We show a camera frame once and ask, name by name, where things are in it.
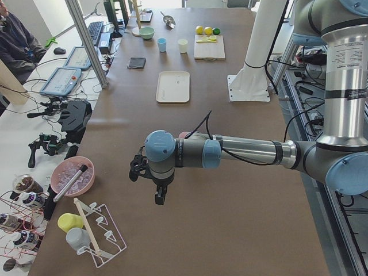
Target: bowl of ice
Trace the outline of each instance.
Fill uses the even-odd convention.
[[[81,165],[86,165],[88,169],[75,181],[66,192],[67,197],[76,197],[87,192],[93,185],[95,171],[90,159],[82,156],[70,157],[62,161],[51,175],[51,188],[55,193],[59,193],[68,181],[75,175]]]

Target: white tray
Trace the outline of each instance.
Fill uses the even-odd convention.
[[[189,101],[189,73],[185,71],[164,71],[159,74],[156,101]]]

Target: bowl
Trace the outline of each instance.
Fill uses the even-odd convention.
[[[154,28],[143,27],[139,30],[139,35],[142,39],[151,39],[155,34]]]
[[[72,187],[66,192],[67,197],[76,197],[87,192],[93,185],[95,169],[90,159],[83,156],[74,156],[62,161],[51,175],[51,188],[59,193],[72,176],[79,170],[81,165],[88,169],[77,179]]]

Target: blue tablet device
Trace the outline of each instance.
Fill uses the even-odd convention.
[[[59,67],[49,77],[40,94],[65,96],[71,92],[81,75],[79,68]]]
[[[82,71],[91,66],[91,61],[84,47],[74,47],[71,51],[64,67],[79,68]]]

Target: pink bowl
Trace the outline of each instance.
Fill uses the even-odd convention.
[[[86,186],[82,187],[81,189],[79,189],[75,193],[69,193],[68,194],[68,192],[66,192],[66,194],[65,194],[65,196],[67,196],[67,197],[76,197],[76,196],[79,196],[80,194],[84,194],[85,192],[87,192],[92,187],[93,182],[94,182],[94,178],[95,178],[95,170],[94,170],[94,166],[93,166],[92,161],[90,159],[86,158],[86,157],[74,156],[74,157],[70,157],[70,158],[62,161],[54,169],[54,171],[51,175],[51,188],[55,193],[58,193],[59,191],[61,191],[62,187],[60,187],[60,185],[58,185],[59,182],[60,182],[59,177],[60,177],[60,174],[63,174],[66,171],[66,168],[68,166],[70,166],[70,163],[72,163],[76,166],[80,163],[83,163],[84,165],[86,165],[88,167],[88,170],[92,169],[92,177],[91,177],[91,179],[89,180],[89,182],[87,183]]]

